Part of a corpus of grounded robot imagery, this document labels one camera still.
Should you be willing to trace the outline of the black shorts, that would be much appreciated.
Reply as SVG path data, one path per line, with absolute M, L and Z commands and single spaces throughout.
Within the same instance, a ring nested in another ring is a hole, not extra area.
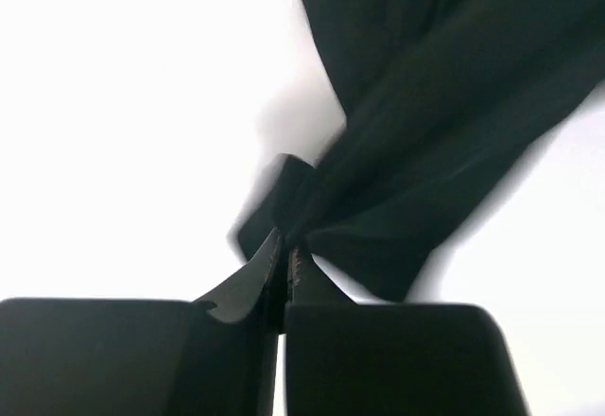
M 604 78 L 604 0 L 302 0 L 346 127 L 234 231 L 403 300 L 430 253 Z

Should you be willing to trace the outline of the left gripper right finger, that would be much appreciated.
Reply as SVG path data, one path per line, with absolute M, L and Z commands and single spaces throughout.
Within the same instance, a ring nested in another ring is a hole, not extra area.
M 505 340 L 484 309 L 355 303 L 303 248 L 290 254 L 288 290 L 288 414 L 527 414 Z

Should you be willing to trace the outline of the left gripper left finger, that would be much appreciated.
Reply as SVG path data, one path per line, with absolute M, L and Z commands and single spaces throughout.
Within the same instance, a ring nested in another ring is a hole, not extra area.
M 1 304 L 5 415 L 269 415 L 278 331 L 271 233 L 193 302 L 13 298 Z

